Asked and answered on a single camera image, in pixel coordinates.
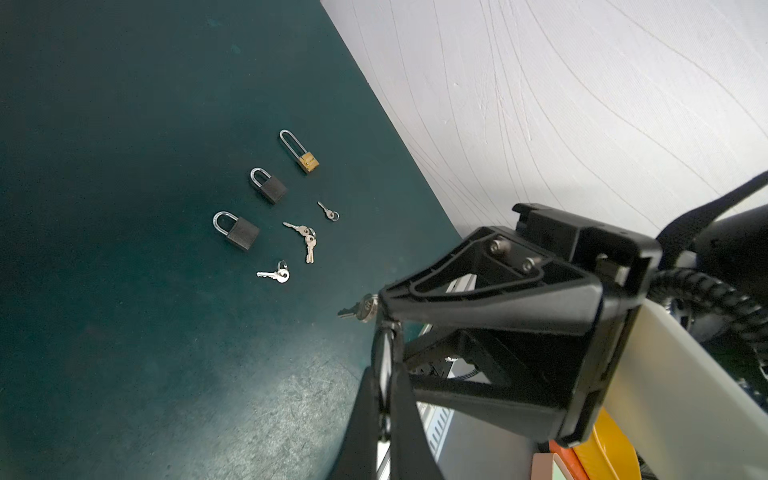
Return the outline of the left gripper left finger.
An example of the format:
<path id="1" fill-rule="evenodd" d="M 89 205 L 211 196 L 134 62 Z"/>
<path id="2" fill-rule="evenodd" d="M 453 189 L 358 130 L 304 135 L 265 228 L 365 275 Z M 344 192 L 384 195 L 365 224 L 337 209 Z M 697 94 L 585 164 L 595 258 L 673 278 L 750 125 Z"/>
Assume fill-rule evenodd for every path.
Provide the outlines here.
<path id="1" fill-rule="evenodd" d="M 381 418 L 379 381 L 373 368 L 368 367 L 363 373 L 347 429 L 328 479 L 377 478 Z"/>

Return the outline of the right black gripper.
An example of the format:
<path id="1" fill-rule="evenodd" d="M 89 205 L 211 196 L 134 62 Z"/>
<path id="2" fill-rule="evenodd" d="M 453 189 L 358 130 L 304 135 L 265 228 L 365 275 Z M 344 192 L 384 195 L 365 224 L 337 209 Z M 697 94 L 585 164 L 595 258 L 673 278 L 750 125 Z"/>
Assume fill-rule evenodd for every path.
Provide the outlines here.
<path id="1" fill-rule="evenodd" d="M 417 400 L 572 447 L 590 435 L 661 248 L 646 235 L 542 204 L 513 210 L 517 232 L 481 227 L 436 263 L 384 287 L 379 301 L 393 320 L 453 327 L 405 344 Z M 497 335 L 479 329 L 539 333 L 524 335 L 524 357 L 555 394 Z M 447 357 L 469 361 L 485 379 L 417 373 Z"/>

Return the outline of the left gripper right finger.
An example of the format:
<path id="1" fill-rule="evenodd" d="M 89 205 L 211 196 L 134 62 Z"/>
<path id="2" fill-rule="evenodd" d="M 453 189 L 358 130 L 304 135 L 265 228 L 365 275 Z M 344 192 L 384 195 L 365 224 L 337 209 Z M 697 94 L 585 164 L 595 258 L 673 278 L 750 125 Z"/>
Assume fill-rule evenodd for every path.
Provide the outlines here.
<path id="1" fill-rule="evenodd" d="M 404 342 L 391 343 L 391 374 L 386 394 L 391 479 L 443 479 L 424 432 L 410 375 L 404 363 Z"/>

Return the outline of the silver keys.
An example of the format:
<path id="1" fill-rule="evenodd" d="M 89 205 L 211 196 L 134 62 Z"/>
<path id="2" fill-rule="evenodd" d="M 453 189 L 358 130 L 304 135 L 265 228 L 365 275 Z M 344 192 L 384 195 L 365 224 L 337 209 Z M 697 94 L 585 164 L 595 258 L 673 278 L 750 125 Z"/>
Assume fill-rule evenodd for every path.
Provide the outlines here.
<path id="1" fill-rule="evenodd" d="M 367 323 L 378 314 L 379 299 L 377 294 L 367 294 L 350 308 L 344 308 L 337 313 L 339 318 L 353 318 Z"/>

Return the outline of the small silver key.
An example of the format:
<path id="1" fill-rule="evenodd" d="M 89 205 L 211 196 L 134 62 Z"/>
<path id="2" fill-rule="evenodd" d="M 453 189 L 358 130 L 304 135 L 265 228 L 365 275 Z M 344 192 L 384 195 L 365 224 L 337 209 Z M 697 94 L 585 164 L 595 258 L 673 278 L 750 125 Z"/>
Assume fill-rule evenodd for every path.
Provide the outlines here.
<path id="1" fill-rule="evenodd" d="M 340 219 L 340 214 L 337 211 L 327 208 L 321 202 L 317 202 L 317 205 L 323 210 L 328 220 L 332 222 L 337 222 Z"/>

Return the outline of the silver key pair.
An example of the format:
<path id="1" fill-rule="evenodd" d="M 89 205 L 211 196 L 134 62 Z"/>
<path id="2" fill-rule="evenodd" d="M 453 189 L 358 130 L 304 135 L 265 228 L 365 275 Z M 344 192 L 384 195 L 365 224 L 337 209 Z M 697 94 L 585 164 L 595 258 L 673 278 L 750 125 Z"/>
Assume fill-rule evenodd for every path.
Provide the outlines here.
<path id="1" fill-rule="evenodd" d="M 289 222 L 283 222 L 283 225 L 287 228 L 290 228 L 294 231 L 296 231 L 299 235 L 302 236 L 305 245 L 306 245 L 306 257 L 305 262 L 307 264 L 313 264 L 314 263 L 314 249 L 317 244 L 316 240 L 316 233 L 315 231 L 304 225 L 294 225 Z"/>

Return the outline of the silver key with ring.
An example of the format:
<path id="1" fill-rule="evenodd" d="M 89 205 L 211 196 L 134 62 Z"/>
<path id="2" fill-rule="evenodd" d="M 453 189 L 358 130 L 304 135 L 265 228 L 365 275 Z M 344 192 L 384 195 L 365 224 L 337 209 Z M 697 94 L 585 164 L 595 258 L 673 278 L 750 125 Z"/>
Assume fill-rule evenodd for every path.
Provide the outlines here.
<path id="1" fill-rule="evenodd" d="M 287 262 L 285 260 L 280 260 L 274 271 L 271 271 L 271 272 L 259 271 L 257 273 L 257 276 L 259 278 L 272 279 L 280 284 L 284 284 L 290 279 L 290 271 L 288 269 Z"/>

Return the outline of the brass padlock long shackle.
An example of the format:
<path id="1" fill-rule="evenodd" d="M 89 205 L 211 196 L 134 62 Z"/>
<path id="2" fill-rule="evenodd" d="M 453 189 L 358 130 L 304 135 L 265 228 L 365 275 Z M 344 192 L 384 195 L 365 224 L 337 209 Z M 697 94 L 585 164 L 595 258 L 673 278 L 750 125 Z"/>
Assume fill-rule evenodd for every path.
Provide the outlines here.
<path id="1" fill-rule="evenodd" d="M 303 145 L 292 131 L 282 129 L 278 133 L 278 138 L 304 174 L 309 175 L 319 167 L 320 163 L 317 157 Z"/>

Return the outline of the dark padlock with keys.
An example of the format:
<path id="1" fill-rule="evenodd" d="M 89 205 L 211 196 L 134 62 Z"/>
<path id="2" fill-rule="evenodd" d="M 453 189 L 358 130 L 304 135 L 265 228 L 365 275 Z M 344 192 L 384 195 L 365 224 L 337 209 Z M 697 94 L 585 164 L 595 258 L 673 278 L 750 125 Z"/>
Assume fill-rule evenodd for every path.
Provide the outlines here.
<path id="1" fill-rule="evenodd" d="M 372 366 L 379 391 L 379 410 L 383 417 L 388 416 L 390 411 L 395 339 L 396 331 L 392 322 L 377 324 L 372 346 Z"/>
<path id="2" fill-rule="evenodd" d="M 277 177 L 261 167 L 253 168 L 249 173 L 251 186 L 269 203 L 277 204 L 287 193 L 287 187 Z"/>

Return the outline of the dark padlock with keys top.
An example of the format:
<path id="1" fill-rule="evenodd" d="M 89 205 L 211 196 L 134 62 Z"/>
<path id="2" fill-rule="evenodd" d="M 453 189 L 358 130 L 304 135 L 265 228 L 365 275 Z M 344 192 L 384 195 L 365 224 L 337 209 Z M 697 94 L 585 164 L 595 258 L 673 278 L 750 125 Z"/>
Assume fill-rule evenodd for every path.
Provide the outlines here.
<path id="1" fill-rule="evenodd" d="M 392 322 L 377 324 L 372 346 L 372 366 L 379 391 L 379 410 L 383 417 L 388 416 L 390 411 L 395 339 L 396 331 Z"/>

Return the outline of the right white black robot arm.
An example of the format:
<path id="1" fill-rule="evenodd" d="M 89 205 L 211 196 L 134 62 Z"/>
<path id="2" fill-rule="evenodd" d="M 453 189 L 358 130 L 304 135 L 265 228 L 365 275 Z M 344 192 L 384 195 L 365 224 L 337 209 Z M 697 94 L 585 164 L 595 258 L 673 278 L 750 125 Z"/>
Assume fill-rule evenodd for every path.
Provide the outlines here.
<path id="1" fill-rule="evenodd" d="M 436 479 L 418 402 L 538 443 L 607 410 L 661 479 L 767 475 L 767 210 L 759 175 L 656 237 L 540 204 L 383 288 L 336 478 Z"/>

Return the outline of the orange plastic crate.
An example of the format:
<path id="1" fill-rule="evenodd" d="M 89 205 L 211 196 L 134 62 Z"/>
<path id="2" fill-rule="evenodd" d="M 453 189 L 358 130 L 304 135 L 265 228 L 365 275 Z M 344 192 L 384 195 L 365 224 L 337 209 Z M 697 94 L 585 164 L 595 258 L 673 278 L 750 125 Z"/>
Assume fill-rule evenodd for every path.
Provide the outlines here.
<path id="1" fill-rule="evenodd" d="M 589 480 L 589 476 L 573 449 L 549 441 L 543 452 L 533 455 L 530 479 Z"/>

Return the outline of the yellow plastic bin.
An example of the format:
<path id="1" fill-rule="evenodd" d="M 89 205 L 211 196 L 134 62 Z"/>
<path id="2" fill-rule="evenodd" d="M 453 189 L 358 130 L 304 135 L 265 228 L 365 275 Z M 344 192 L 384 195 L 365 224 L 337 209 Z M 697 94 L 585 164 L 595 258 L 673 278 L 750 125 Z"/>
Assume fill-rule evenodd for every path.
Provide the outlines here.
<path id="1" fill-rule="evenodd" d="M 591 480 L 641 480 L 635 448 L 602 408 L 588 439 L 573 448 Z"/>

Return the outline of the green table mat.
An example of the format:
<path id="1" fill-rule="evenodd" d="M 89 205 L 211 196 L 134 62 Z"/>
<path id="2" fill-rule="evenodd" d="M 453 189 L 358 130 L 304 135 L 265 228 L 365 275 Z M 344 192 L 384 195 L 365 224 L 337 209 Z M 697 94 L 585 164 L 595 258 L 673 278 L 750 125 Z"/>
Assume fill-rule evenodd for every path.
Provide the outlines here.
<path id="1" fill-rule="evenodd" d="M 324 478 L 373 334 L 338 311 L 458 239 L 319 2 L 3 2 L 2 477 Z"/>

